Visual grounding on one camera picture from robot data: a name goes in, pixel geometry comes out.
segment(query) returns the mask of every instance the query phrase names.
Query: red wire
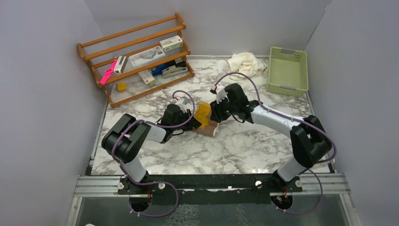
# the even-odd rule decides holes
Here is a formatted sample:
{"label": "red wire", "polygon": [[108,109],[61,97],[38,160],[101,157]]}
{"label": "red wire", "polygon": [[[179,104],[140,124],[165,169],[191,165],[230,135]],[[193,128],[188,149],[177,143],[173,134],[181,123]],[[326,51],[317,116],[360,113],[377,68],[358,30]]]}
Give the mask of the red wire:
{"label": "red wire", "polygon": [[151,185],[150,186],[148,186],[148,196],[147,196],[147,203],[148,203],[148,200],[151,198]]}

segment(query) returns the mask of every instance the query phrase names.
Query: small yellow block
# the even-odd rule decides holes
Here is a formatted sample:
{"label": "small yellow block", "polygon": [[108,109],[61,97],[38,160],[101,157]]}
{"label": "small yellow block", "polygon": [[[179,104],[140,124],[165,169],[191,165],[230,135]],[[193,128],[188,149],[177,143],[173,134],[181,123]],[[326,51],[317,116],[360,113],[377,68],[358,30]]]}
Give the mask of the small yellow block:
{"label": "small yellow block", "polygon": [[125,90],[126,90],[126,83],[124,83],[124,82],[116,83],[116,91],[122,92]]}

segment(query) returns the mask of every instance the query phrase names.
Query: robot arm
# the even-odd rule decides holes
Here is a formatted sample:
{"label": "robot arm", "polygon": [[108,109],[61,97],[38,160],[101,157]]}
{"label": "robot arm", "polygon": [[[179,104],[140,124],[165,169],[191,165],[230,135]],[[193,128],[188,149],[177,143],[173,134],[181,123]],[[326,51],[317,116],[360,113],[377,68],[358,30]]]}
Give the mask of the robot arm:
{"label": "robot arm", "polygon": [[237,83],[215,87],[211,92],[216,94],[216,100],[210,104],[211,120],[222,122],[230,116],[238,116],[242,122],[264,125],[291,138],[294,156],[273,173],[275,187],[285,186],[296,175],[316,164],[332,148],[325,136],[294,120],[306,121],[324,131],[316,116],[303,118],[270,108],[265,110],[257,100],[248,101]]}
{"label": "robot arm", "polygon": [[[211,92],[216,94],[216,100],[210,103],[211,120],[222,122],[230,116],[237,120],[237,116],[242,120],[242,123],[247,121],[252,124],[264,125],[291,138],[294,156],[273,173],[273,187],[275,188],[285,187],[296,175],[316,164],[332,147],[325,136],[294,120],[306,121],[324,131],[318,118],[313,115],[303,118],[276,110],[265,110],[257,100],[248,101],[241,86],[237,83],[227,87],[218,86]],[[187,121],[191,115],[190,110],[185,108],[187,102],[186,98],[181,98],[175,104],[169,104],[159,125],[174,126]],[[133,116],[123,115],[105,135],[102,140],[102,147],[111,154],[116,140],[135,121],[136,119]],[[176,130],[184,132],[196,129],[199,126],[201,126],[201,123],[194,117],[178,128],[164,129],[149,122],[137,124],[118,143],[115,156],[120,159],[124,169],[133,180],[140,182],[148,174],[142,167],[139,158],[136,158],[144,140],[165,143]]]}
{"label": "robot arm", "polygon": [[[159,122],[159,125],[174,126],[187,121],[191,115],[190,110],[185,107],[187,103],[188,99],[183,97],[176,103],[169,104]],[[129,114],[124,114],[104,136],[101,142],[101,147],[111,155],[113,146],[123,131],[136,121],[135,117]],[[145,175],[148,174],[142,166],[139,158],[137,158],[137,154],[145,140],[165,143],[173,136],[173,133],[176,130],[182,130],[183,132],[189,131],[198,128],[200,125],[201,123],[194,117],[192,117],[188,123],[176,128],[164,129],[150,122],[138,123],[122,137],[116,147],[115,156],[120,160],[121,165],[133,180],[140,182],[143,180]]]}

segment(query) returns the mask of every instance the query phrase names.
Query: glass panel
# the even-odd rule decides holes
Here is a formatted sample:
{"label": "glass panel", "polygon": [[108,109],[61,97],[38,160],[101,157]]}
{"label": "glass panel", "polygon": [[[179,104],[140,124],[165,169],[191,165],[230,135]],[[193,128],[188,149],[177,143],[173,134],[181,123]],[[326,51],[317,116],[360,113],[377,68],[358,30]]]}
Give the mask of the glass panel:
{"label": "glass panel", "polygon": [[[317,195],[294,197],[290,211],[306,211],[317,203]],[[167,211],[171,206],[151,206],[152,211]],[[308,215],[292,216],[275,210],[272,205],[179,205],[163,218],[137,217],[129,213],[126,197],[84,198],[77,225],[85,226],[232,226],[232,225],[290,225],[290,226],[345,226],[348,225],[339,195],[325,195],[318,210]]]}

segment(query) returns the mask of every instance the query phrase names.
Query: wooden shelf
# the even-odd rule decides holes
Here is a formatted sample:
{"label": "wooden shelf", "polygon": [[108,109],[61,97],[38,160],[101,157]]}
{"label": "wooden shelf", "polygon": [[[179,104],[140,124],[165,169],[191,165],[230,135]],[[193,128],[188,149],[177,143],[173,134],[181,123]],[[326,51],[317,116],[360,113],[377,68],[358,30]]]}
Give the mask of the wooden shelf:
{"label": "wooden shelf", "polygon": [[[122,35],[125,35],[125,34],[129,34],[129,33],[135,32],[135,31],[139,31],[141,29],[148,28],[148,27],[151,27],[151,26],[154,26],[154,25],[157,25],[157,24],[161,24],[161,23],[164,23],[164,22],[170,21],[170,20],[176,20],[176,26],[175,27],[172,27],[172,28],[160,31],[160,32],[156,32],[156,33],[153,33],[153,34],[150,34],[150,35],[146,35],[144,37],[141,37],[141,38],[138,38],[138,39],[135,39],[135,40],[131,40],[131,41],[128,41],[128,42],[125,42],[125,43],[122,43],[122,44],[119,44],[119,45],[116,45],[116,46],[113,46],[113,47],[110,47],[110,48],[106,48],[106,49],[103,49],[103,50],[100,50],[100,51],[97,51],[97,52],[94,52],[94,53],[89,53],[88,54],[85,51],[85,49],[84,49],[87,46],[91,46],[91,45],[94,45],[94,44],[97,44],[97,43],[100,43],[100,42],[103,42],[103,41],[114,39],[116,37],[119,37],[119,36],[122,36]],[[185,42],[185,40],[183,38],[183,35],[182,35],[182,31],[181,31],[181,30],[183,30],[185,28],[186,28],[186,25],[185,25],[184,20],[181,18],[181,16],[178,13],[176,13],[174,16],[170,16],[170,17],[167,17],[167,18],[164,18],[164,19],[161,19],[161,20],[157,20],[157,21],[148,23],[148,24],[144,24],[144,25],[141,25],[141,26],[138,26],[138,27],[134,27],[134,28],[131,28],[131,29],[128,29],[128,30],[125,30],[125,31],[122,31],[122,32],[118,32],[118,33],[115,33],[115,34],[112,34],[112,35],[109,35],[109,36],[106,36],[106,37],[102,37],[100,39],[89,41],[89,42],[86,42],[86,43],[83,43],[83,44],[78,43],[78,51],[79,51],[80,57],[91,68],[91,70],[93,72],[94,79],[95,79],[98,87],[102,88],[104,90],[105,94],[107,95],[108,101],[109,101],[111,107],[115,107],[115,106],[118,106],[118,105],[120,105],[122,103],[125,103],[127,101],[142,97],[142,96],[147,95],[149,93],[152,93],[152,92],[154,92],[156,90],[159,90],[159,89],[164,88],[166,86],[170,86],[170,85],[172,85],[172,84],[174,84],[176,82],[179,82],[179,81],[182,81],[184,79],[187,79],[187,78],[190,78],[190,77],[194,76],[194,71],[192,70],[192,68],[188,64],[187,57],[186,57],[187,55],[189,55],[191,53],[190,52],[190,48],[188,47],[187,43]],[[172,51],[169,51],[169,52],[166,52],[165,56],[163,58],[158,59],[155,62],[152,62],[152,63],[147,64],[147,65],[143,65],[143,66],[141,66],[139,68],[136,68],[136,69],[134,69],[132,71],[129,71],[129,72],[126,72],[126,73],[123,73],[123,74],[120,74],[120,75],[114,75],[110,79],[108,79],[108,81],[106,82],[105,85],[100,84],[100,80],[101,80],[101,78],[103,76],[103,72],[99,72],[98,68],[103,67],[103,66],[108,66],[108,65],[112,64],[114,58],[105,60],[105,61],[100,62],[98,64],[94,64],[93,63],[93,61],[92,61],[93,58],[100,57],[100,56],[103,56],[105,54],[112,54],[115,51],[118,51],[120,49],[131,47],[133,45],[136,45],[136,44],[139,44],[139,43],[142,43],[142,42],[145,42],[145,41],[149,41],[149,40],[155,39],[157,37],[160,37],[160,36],[163,36],[163,35],[166,35],[166,34],[171,34],[171,33],[174,33],[174,32],[176,32],[182,38],[182,40],[183,40],[183,46],[182,47],[180,47],[178,49],[175,49],[175,50],[172,50]],[[127,56],[131,56],[131,55],[143,52],[145,50],[154,48],[154,47],[159,46],[159,45],[160,45],[159,43],[156,43],[156,44],[153,44],[153,45],[149,45],[149,46],[147,46],[145,48],[141,48],[141,49],[135,50],[133,52],[124,54],[124,56],[126,56],[126,57]],[[139,76],[135,76],[140,71],[154,68],[154,67],[156,67],[158,65],[164,64],[166,62],[169,62],[169,61],[172,61],[172,60],[175,60],[175,59],[178,59],[178,58],[181,58],[182,60],[187,62],[187,67],[188,67],[189,71],[186,74],[173,76],[173,77],[167,78],[167,79],[163,79],[162,76],[161,77],[157,76],[157,77],[155,77],[156,84],[154,86],[150,87],[150,88],[146,87],[145,83],[141,80],[141,78]],[[117,81],[120,81],[120,82],[127,81],[127,83],[129,83],[130,81],[135,81],[136,85],[139,83],[139,81],[141,81],[142,84],[144,85],[143,86],[144,88],[136,89],[135,92],[126,92],[126,91],[125,91],[125,93],[124,92],[121,92],[121,93],[113,92],[113,90],[115,89],[114,88],[115,87],[114,83],[117,82]]]}
{"label": "wooden shelf", "polygon": [[194,76],[194,72],[189,64],[187,64],[187,67],[189,71],[183,74],[175,75],[173,77],[163,78],[162,75],[155,76],[155,85],[151,87],[147,87],[147,85],[142,81],[140,76],[130,76],[122,79],[120,82],[126,83],[127,90],[124,92],[118,92],[115,89],[115,84],[112,85],[111,99],[113,103],[111,104],[111,107],[115,107],[133,99],[145,96],[156,90],[170,86],[176,82],[180,82]]}

